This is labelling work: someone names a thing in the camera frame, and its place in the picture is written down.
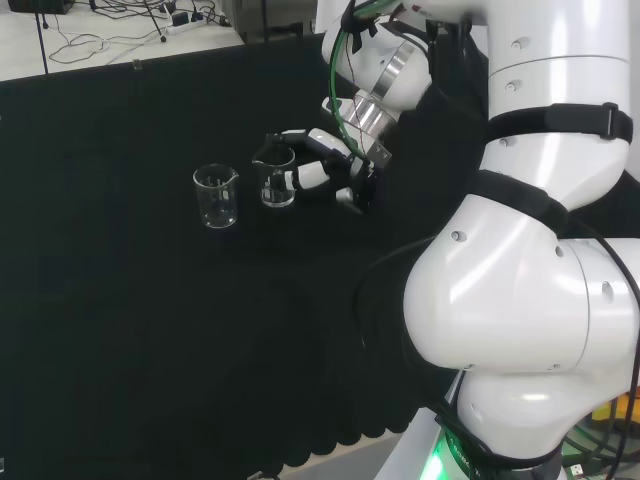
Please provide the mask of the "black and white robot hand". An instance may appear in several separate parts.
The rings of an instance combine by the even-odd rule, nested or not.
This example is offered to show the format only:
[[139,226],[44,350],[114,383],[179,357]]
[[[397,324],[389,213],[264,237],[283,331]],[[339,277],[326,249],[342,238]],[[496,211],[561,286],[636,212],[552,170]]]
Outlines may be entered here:
[[358,214],[369,212],[382,171],[318,128],[267,135],[252,164],[266,170],[262,189],[270,206],[287,206],[302,194],[331,198]]

